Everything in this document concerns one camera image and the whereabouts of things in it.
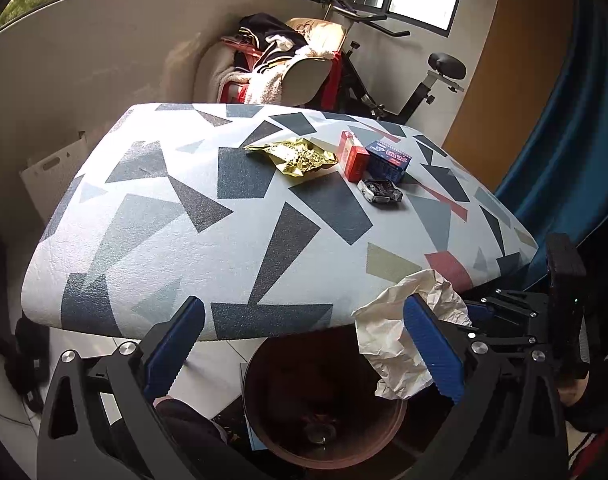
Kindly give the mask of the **right hand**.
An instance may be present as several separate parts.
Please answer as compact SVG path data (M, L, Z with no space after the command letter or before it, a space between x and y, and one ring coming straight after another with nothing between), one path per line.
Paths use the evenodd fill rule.
M608 428L608 355L589 367L584 379L558 388L564 418L578 431L598 434Z

